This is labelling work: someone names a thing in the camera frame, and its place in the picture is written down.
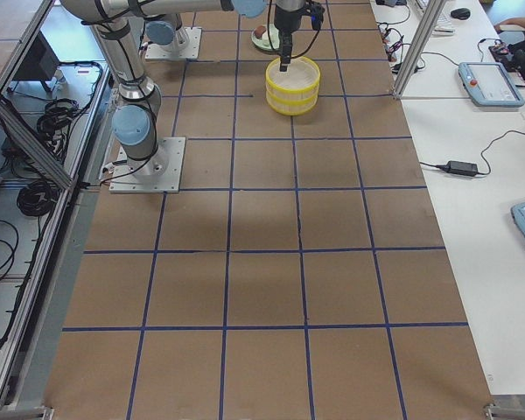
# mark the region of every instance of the white mounting plate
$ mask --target white mounting plate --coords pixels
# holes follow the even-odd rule
[[[169,52],[158,44],[151,44],[146,51],[146,61],[196,60],[199,57],[202,28],[185,28],[189,35],[189,45],[179,52]]]
[[[183,157],[185,155],[184,137],[166,137],[159,140],[159,148],[163,149],[169,156],[167,169],[161,175],[145,178],[136,178],[134,175],[127,175],[123,178],[111,181],[109,190],[112,193],[178,193],[183,169]],[[126,159],[123,148],[120,149],[117,160]],[[125,165],[117,166],[113,177],[129,173],[129,167]]]

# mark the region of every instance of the cable connector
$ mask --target cable connector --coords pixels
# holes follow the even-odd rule
[[[452,173],[454,175],[462,175],[464,177],[476,177],[479,175],[479,167],[470,162],[450,160],[447,164],[436,164],[434,166],[441,171]]]

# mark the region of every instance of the black mouse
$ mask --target black mouse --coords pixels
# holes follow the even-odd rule
[[[466,7],[455,9],[451,11],[451,17],[459,20],[466,20],[471,16],[471,11]]]

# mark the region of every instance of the blue joint cap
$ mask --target blue joint cap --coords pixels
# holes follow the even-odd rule
[[[146,24],[146,34],[154,44],[168,46],[175,39],[175,28],[169,22],[155,20]]]
[[[125,146],[136,146],[143,142],[151,126],[148,112],[136,105],[119,108],[111,124],[116,138]]]
[[[235,11],[247,18],[256,18],[266,9],[265,0],[231,0]]]

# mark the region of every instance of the device screen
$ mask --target device screen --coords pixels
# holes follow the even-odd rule
[[[489,101],[515,101],[513,91],[498,66],[469,65],[480,92]]]

